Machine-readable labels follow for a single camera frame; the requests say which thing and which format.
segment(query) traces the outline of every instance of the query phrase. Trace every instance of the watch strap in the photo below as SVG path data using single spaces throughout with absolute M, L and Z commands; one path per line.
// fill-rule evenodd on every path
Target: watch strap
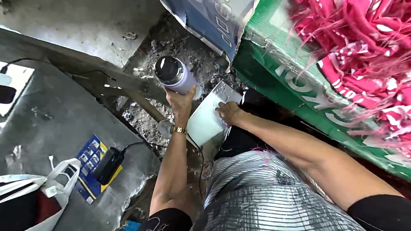
M 171 130 L 171 132 L 179 132 L 179 133 L 184 133 L 187 134 L 187 129 L 182 128 L 182 127 L 175 127 L 173 126 L 173 129 Z

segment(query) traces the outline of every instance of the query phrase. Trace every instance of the pink fabric scraps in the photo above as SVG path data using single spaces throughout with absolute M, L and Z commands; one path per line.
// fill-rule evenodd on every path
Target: pink fabric scraps
M 411 0 L 295 1 L 295 30 L 328 52 L 317 65 L 335 91 L 411 159 Z

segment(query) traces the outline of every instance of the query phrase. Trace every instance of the gray striped shirt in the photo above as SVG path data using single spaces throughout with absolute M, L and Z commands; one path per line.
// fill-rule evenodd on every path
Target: gray striped shirt
M 364 230 L 313 187 L 278 153 L 249 151 L 218 159 L 193 230 Z

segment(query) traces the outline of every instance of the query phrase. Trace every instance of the lavender water bottle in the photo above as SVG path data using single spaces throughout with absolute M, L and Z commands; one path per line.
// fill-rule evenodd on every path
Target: lavender water bottle
M 155 73 L 164 86 L 182 95 L 187 94 L 193 85 L 197 85 L 193 100 L 201 97 L 199 83 L 179 59 L 173 56 L 161 57 L 155 64 Z

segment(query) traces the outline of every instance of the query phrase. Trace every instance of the black sleeve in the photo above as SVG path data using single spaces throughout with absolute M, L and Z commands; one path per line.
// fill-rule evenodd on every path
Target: black sleeve
M 367 231 L 411 229 L 411 201 L 400 196 L 369 196 L 351 205 L 347 213 Z
M 193 222 L 187 213 L 176 208 L 166 208 L 151 215 L 147 221 L 139 226 L 137 231 L 189 231 L 191 226 L 193 226 Z

